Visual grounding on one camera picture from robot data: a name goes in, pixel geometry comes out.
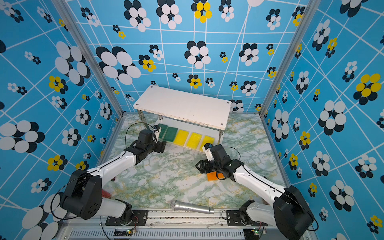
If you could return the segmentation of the orange sponge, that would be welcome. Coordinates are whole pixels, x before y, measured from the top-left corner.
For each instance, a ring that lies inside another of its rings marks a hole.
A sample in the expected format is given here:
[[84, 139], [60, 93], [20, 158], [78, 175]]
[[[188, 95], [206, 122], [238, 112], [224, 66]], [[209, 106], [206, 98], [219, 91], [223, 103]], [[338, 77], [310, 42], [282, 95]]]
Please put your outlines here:
[[207, 174], [208, 181], [224, 180], [225, 177], [222, 173], [212, 172]]

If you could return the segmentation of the green sponge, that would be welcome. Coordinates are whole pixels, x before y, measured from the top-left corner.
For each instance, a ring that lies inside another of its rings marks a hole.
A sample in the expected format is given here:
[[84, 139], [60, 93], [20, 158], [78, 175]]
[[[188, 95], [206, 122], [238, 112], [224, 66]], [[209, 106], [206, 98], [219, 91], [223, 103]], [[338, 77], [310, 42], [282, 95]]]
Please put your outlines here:
[[160, 134], [159, 134], [159, 140], [162, 141], [164, 139], [164, 136], [169, 126], [164, 124], [158, 124], [158, 126], [161, 128]]
[[168, 127], [164, 135], [164, 141], [173, 142], [176, 138], [178, 128]]

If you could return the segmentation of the yellow sponge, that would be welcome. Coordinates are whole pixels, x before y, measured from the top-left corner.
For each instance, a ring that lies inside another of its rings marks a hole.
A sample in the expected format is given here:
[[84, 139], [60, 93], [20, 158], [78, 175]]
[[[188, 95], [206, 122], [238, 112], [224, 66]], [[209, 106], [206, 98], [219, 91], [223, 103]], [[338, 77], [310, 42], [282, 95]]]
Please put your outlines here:
[[185, 142], [186, 142], [188, 136], [189, 136], [189, 132], [188, 131], [179, 130], [178, 133], [176, 134], [176, 137], [175, 137], [173, 143], [175, 145], [183, 147], [185, 145]]
[[200, 149], [202, 149], [202, 147], [204, 147], [205, 144], [213, 144], [214, 142], [215, 142], [215, 138], [210, 136], [204, 136]]
[[191, 133], [191, 136], [187, 142], [186, 147], [192, 150], [196, 150], [199, 146], [199, 143], [202, 139], [202, 135], [198, 133]]

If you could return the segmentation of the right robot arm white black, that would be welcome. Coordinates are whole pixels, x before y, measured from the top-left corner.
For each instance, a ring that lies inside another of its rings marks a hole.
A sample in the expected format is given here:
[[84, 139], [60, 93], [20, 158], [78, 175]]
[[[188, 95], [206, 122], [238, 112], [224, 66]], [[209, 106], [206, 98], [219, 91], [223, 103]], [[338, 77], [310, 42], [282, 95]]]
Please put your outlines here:
[[231, 159], [222, 145], [202, 147], [206, 159], [196, 164], [202, 174], [222, 174], [223, 179], [243, 185], [266, 201], [248, 200], [239, 209], [242, 225], [275, 226], [289, 240], [298, 240], [310, 229], [315, 217], [302, 193], [294, 186], [283, 187], [253, 172], [238, 159]]

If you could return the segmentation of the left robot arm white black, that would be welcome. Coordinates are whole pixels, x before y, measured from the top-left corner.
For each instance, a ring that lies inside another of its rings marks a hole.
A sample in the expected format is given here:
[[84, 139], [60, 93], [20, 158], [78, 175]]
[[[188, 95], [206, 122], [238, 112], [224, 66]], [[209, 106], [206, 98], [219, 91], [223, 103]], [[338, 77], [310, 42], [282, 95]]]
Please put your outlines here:
[[136, 166], [149, 154], [163, 153], [166, 142], [159, 141], [161, 130], [158, 125], [152, 130], [142, 130], [138, 140], [117, 157], [88, 171], [73, 172], [61, 197], [60, 207], [84, 220], [106, 216], [120, 219], [124, 224], [130, 223], [132, 205], [103, 197], [102, 189], [114, 177]]

